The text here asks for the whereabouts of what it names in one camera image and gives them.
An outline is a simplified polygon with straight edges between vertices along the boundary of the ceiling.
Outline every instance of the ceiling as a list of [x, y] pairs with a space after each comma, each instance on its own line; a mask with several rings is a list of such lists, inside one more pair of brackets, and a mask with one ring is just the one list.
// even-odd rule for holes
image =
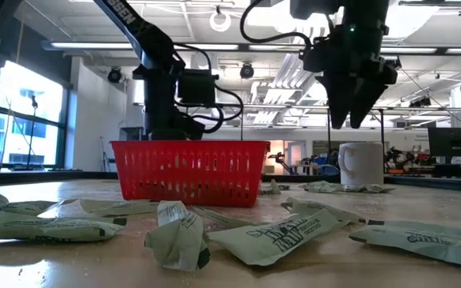
[[[152, 6], [151, 4], [132, 5], [148, 22], [154, 23], [175, 42], [245, 42], [239, 33], [239, 15], [248, 5], [247, 0], [234, 1], [234, 8], [222, 5], [222, 11], [233, 13], [228, 30], [218, 32], [210, 27], [213, 6], [195, 7], [181, 5]], [[429, 18], [424, 25], [408, 36], [400, 45], [408, 46], [461, 46], [461, 9], [441, 9]], [[90, 0], [25, 0], [16, 13], [16, 18], [52, 41], [69, 42], [125, 42], [126, 38], [113, 22]], [[222, 22], [218, 16], [216, 22]], [[278, 32], [273, 27], [248, 26], [247, 33], [252, 37], [265, 37]], [[192, 53], [182, 53], [183, 58], [193, 59]], [[270, 81], [286, 65], [287, 56], [279, 53], [216, 53], [220, 69], [218, 84], [230, 90], [251, 92], [255, 81]], [[136, 56], [126, 51], [92, 52], [86, 56], [87, 62], [100, 69], [109, 70], [111, 66], [134, 66]], [[379, 99], [379, 106], [407, 106], [401, 98], [410, 100], [421, 88], [429, 89], [441, 104], [448, 104], [449, 89], [460, 84], [461, 56], [402, 56], [403, 69], [399, 71], [398, 83], [391, 86]], [[251, 62], [255, 68], [252, 80], [239, 77], [244, 62]], [[292, 64], [292, 73], [299, 72], [299, 63]], [[307, 85], [299, 87], [306, 94]]]

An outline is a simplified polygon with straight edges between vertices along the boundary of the window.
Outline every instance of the window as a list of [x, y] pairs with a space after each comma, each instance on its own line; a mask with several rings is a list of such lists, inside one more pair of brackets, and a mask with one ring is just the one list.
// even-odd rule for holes
[[[27, 164], [28, 154], [10, 154], [10, 164]], [[44, 164], [44, 156], [30, 155], [30, 164]]]
[[[54, 165], [56, 164], [56, 152], [58, 144], [58, 127], [44, 123], [35, 123], [33, 139], [31, 139], [31, 120], [16, 118], [6, 114], [0, 114], [0, 122], [4, 129], [0, 129], [0, 154], [3, 164], [27, 163], [29, 144], [31, 141], [31, 163]], [[9, 120], [8, 134], [6, 132], [6, 120]]]
[[36, 116], [59, 122], [63, 87], [20, 65], [7, 61], [0, 74], [0, 107], [33, 115], [32, 97], [38, 104]]
[[26, 136], [32, 136], [31, 133], [33, 132], [33, 137], [46, 137], [46, 124], [44, 123], [35, 123], [33, 124], [31, 120], [21, 120], [21, 121], [14, 121], [14, 125], [12, 126], [12, 133], [13, 134], [20, 134], [24, 133]]

